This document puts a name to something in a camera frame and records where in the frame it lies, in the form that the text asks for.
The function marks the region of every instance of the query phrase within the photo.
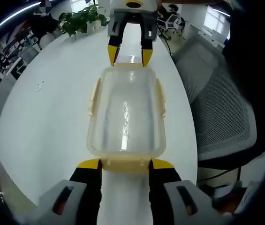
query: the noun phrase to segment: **white table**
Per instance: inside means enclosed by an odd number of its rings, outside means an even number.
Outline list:
[[[35,204],[57,182],[69,179],[80,162],[96,157],[86,147],[88,114],[94,84],[110,66],[108,39],[107,29],[87,37],[60,36],[27,66],[6,101],[0,118],[0,160]],[[120,55],[140,56],[139,41],[139,26],[127,25]],[[159,37],[149,67],[167,99],[167,148],[160,158],[174,164],[181,179],[196,183],[197,146],[189,102]],[[103,171],[98,224],[152,224],[148,193],[146,174]]]

